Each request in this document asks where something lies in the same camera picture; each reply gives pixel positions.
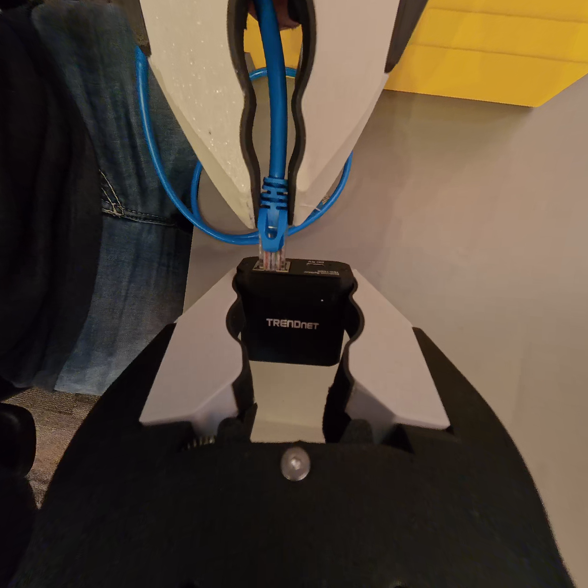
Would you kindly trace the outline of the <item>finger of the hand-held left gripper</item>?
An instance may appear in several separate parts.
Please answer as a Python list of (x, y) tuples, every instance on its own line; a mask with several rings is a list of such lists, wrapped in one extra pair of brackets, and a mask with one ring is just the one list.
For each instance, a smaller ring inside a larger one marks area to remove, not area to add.
[(141, 1), (149, 64), (210, 180), (243, 224), (259, 208), (246, 1)]
[(306, 46), (292, 114), (300, 123), (292, 154), (292, 224), (327, 195), (374, 110), (399, 1), (310, 1)]

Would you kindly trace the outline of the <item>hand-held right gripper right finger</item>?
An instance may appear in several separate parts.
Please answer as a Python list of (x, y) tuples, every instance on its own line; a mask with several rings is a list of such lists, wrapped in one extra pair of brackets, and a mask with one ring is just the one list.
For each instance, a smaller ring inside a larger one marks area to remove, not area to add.
[(450, 420), (412, 324), (357, 270), (346, 307), (345, 344), (323, 413), (323, 437), (340, 442), (365, 421), (374, 442), (397, 425), (446, 430)]

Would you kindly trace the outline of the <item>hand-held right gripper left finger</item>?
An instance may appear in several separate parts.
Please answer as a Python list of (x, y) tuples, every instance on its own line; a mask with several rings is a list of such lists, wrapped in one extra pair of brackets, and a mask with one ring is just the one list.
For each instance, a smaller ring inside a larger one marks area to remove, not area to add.
[(251, 366), (239, 339), (245, 318), (230, 270), (174, 324), (139, 421), (188, 422), (198, 437), (255, 408)]

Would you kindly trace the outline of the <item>yellow plastic bin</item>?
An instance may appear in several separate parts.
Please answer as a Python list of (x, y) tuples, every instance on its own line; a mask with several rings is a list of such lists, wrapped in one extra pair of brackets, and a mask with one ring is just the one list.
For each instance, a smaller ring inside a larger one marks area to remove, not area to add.
[[(296, 80), (309, 23), (278, 33)], [(587, 1), (428, 1), (387, 74), (382, 91), (538, 107), (587, 75)]]

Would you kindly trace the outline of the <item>black ethernet splitter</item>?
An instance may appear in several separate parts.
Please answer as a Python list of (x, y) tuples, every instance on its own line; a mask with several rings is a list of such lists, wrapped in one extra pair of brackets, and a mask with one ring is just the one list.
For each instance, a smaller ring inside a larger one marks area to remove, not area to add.
[(255, 362), (333, 366), (339, 362), (355, 277), (347, 263), (292, 259), (282, 272), (243, 259), (235, 285), (242, 301), (241, 332)]

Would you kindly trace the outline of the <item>person's left hand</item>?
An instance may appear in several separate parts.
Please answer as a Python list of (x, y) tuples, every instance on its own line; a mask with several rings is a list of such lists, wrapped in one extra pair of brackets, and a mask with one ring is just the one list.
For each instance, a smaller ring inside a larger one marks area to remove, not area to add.
[(305, 18), (306, 1), (272, 1), (280, 31), (295, 29)]

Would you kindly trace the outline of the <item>person's leg in jeans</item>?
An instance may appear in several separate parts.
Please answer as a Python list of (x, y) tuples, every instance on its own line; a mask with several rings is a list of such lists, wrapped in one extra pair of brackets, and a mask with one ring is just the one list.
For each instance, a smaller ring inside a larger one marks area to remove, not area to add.
[(33, 10), (98, 158), (102, 239), (84, 326), (54, 390), (101, 395), (182, 312), (192, 225), (155, 171), (136, 92), (135, 40), (110, 3), (51, 1)]

